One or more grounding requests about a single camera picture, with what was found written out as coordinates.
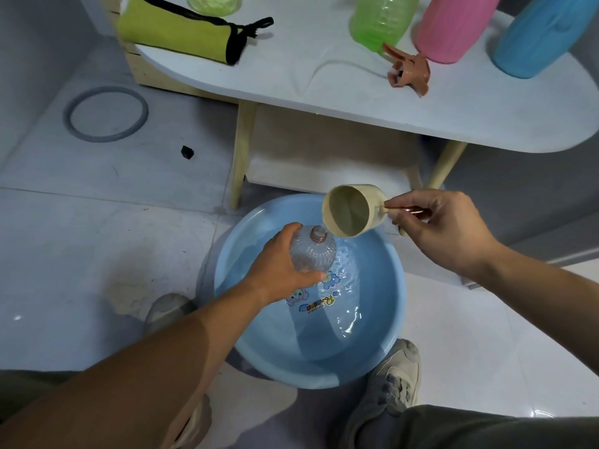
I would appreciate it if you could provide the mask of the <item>person's left hand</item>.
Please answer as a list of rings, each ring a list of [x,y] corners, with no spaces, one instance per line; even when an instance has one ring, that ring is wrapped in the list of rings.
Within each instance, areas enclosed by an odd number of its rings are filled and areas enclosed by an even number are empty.
[[[259,298],[262,307],[286,299],[294,289],[294,271],[290,257],[293,233],[303,225],[290,223],[276,233],[252,263],[242,285]]]

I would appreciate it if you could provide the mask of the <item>person's right hand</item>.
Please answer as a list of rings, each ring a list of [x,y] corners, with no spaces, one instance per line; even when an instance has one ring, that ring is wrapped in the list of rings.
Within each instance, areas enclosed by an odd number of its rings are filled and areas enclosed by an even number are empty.
[[[490,233],[472,200],[447,190],[413,190],[385,202],[388,208],[419,206],[431,211],[425,245],[417,247],[437,265],[478,281],[500,258],[505,246]]]

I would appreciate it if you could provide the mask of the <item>clear plastic bottle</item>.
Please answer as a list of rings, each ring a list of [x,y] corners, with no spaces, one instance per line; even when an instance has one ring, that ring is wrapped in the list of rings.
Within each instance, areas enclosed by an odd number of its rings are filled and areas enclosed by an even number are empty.
[[[293,233],[289,252],[297,271],[327,272],[336,258],[337,246],[325,226],[302,226]]]

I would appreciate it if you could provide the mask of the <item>beige scoop with copper handle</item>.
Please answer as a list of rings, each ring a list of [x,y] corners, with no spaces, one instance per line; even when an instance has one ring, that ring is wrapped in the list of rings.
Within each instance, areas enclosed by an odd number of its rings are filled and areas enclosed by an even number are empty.
[[[384,192],[370,184],[340,185],[324,197],[322,220],[339,238],[354,238],[380,226],[391,211],[403,211],[427,219],[431,211],[419,206],[388,208]]]

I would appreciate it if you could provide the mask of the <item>person's left forearm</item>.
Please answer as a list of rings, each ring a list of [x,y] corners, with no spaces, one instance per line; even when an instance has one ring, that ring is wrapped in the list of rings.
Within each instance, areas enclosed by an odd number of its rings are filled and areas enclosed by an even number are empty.
[[[0,425],[0,449],[168,449],[225,357],[290,292],[242,281]]]

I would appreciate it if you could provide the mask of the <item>person's right forearm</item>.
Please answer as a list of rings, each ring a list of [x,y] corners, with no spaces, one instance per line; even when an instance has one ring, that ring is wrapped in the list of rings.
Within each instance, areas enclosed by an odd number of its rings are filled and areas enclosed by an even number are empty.
[[[599,283],[492,242],[460,275],[483,286],[599,376]]]

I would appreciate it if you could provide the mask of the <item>light blue plastic basin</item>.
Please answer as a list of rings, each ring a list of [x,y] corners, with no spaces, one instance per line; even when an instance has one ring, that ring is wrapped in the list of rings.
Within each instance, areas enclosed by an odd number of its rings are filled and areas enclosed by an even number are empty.
[[[323,195],[283,196],[246,214],[219,252],[214,294],[238,284],[284,225],[322,225],[323,201]],[[379,228],[334,239],[337,254],[326,281],[265,307],[236,343],[262,375],[302,389],[336,387],[372,370],[397,339],[406,281],[395,248]]]

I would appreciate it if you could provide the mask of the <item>wooden table leg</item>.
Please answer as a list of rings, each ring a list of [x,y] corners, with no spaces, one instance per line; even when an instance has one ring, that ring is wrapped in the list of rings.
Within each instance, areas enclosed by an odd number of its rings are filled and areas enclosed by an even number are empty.
[[[238,209],[244,178],[249,166],[249,151],[258,104],[250,100],[238,101],[236,136],[231,165],[231,185],[229,188],[229,208]]]
[[[425,188],[440,189],[467,146],[467,142],[447,141],[430,173]]]

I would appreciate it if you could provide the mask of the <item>white lower table shelf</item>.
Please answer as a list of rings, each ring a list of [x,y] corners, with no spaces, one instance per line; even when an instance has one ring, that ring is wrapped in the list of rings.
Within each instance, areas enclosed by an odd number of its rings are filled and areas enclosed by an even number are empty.
[[[253,184],[320,194],[340,185],[369,184],[392,197],[422,186],[419,166],[414,163],[386,165],[332,158],[307,164],[255,156],[246,178]]]

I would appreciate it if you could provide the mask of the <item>person's right grey shoe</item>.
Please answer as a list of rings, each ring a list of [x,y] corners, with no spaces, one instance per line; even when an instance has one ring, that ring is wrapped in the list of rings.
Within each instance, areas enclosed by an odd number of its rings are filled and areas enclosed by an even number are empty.
[[[369,373],[360,401],[343,425],[335,449],[358,449],[365,427],[396,419],[414,406],[421,378],[421,356],[415,344],[397,339],[390,352]]]

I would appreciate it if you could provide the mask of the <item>person's grey shoe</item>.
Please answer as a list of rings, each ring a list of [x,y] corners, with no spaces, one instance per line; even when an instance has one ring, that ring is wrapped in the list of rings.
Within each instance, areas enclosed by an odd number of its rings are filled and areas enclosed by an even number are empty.
[[[196,304],[186,296],[169,293],[152,303],[144,321],[144,337],[175,323],[197,309]],[[171,449],[197,449],[212,425],[210,399],[205,394],[198,407],[188,418]]]
[[[396,419],[414,406],[421,378],[421,356],[415,344],[397,339],[390,352],[369,373],[360,401],[343,425],[335,449],[358,449],[365,427]]]

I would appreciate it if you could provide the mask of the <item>person's left grey shoe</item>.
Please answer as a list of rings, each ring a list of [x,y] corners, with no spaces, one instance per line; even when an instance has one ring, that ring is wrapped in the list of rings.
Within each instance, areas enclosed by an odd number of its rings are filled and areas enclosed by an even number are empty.
[[[152,303],[144,321],[144,337],[175,323],[197,309],[196,304],[186,296],[169,293]],[[212,425],[210,399],[205,394],[198,407],[188,418],[171,449],[197,449]]]

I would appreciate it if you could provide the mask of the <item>brown hair claw clip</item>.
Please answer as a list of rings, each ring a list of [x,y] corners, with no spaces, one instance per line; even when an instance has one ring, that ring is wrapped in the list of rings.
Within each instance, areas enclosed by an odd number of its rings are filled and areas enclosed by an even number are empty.
[[[431,77],[426,57],[420,52],[416,55],[408,54],[387,43],[383,43],[382,51],[393,59],[393,66],[387,73],[391,87],[411,87],[419,97],[424,97],[429,91]]]

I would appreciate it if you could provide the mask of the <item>pink plastic bottle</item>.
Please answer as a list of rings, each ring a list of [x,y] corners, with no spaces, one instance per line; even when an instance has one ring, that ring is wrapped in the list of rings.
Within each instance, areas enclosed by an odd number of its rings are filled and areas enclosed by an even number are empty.
[[[481,37],[500,0],[431,0],[416,28],[415,47],[444,65],[458,62]]]

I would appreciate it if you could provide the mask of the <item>green plastic bottle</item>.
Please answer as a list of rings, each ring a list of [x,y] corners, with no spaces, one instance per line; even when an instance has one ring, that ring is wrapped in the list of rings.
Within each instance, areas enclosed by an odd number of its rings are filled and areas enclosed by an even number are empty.
[[[379,53],[383,44],[395,46],[407,31],[420,0],[357,0],[350,35],[358,44]]]

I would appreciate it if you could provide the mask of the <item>olive green trousers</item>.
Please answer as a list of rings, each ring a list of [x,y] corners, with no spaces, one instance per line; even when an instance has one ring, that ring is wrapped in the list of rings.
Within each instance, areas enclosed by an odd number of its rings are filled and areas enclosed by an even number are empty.
[[[358,449],[599,449],[599,417],[518,418],[418,405],[358,438]]]

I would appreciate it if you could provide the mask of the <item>blue plastic bottle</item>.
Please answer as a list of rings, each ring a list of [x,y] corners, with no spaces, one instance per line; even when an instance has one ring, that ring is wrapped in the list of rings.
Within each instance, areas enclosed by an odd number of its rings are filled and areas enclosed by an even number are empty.
[[[580,39],[599,11],[599,0],[532,0],[500,35],[490,53],[502,72],[535,77]]]

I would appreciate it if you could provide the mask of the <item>pale green translucent container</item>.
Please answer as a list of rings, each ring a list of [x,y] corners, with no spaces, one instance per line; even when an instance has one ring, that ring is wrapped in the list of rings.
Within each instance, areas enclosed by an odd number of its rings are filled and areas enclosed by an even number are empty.
[[[187,0],[195,12],[213,17],[227,17],[241,8],[242,0]]]

